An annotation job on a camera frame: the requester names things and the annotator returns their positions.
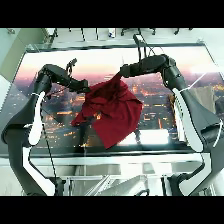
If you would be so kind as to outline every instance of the cloth fold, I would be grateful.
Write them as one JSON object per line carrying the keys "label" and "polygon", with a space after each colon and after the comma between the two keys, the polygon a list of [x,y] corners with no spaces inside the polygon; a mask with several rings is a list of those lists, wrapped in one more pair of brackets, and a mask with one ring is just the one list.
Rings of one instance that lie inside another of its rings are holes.
{"label": "cloth fold", "polygon": [[129,90],[127,84],[115,75],[111,80],[90,87],[78,116],[71,122],[77,126],[88,117],[101,113],[93,128],[104,147],[110,148],[133,132],[140,118],[142,103]]}

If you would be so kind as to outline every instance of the maroon towel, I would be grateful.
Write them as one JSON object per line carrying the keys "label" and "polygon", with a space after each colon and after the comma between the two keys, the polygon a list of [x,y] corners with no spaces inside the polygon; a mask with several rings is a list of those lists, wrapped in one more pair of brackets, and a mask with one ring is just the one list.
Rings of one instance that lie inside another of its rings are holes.
{"label": "maroon towel", "polygon": [[93,128],[109,148],[133,132],[138,124],[142,103],[128,90],[119,74],[111,80],[90,87],[78,116],[71,122],[77,126],[87,121],[87,117],[100,112],[101,119],[93,123]]}

